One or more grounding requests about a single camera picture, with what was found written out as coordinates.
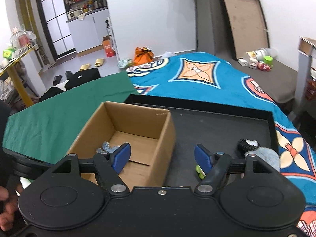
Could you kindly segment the person's left hand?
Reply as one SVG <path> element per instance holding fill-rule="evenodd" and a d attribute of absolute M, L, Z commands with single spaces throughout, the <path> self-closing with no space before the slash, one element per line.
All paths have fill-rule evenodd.
<path fill-rule="evenodd" d="M 10 194 L 6 188 L 1 187 L 1 202 L 4 202 L 3 212 L 1 213 L 1 230 L 5 232 L 13 227 L 14 213 L 18 211 L 17 193 L 21 194 L 23 190 L 23 186 L 20 182 L 12 194 Z"/>

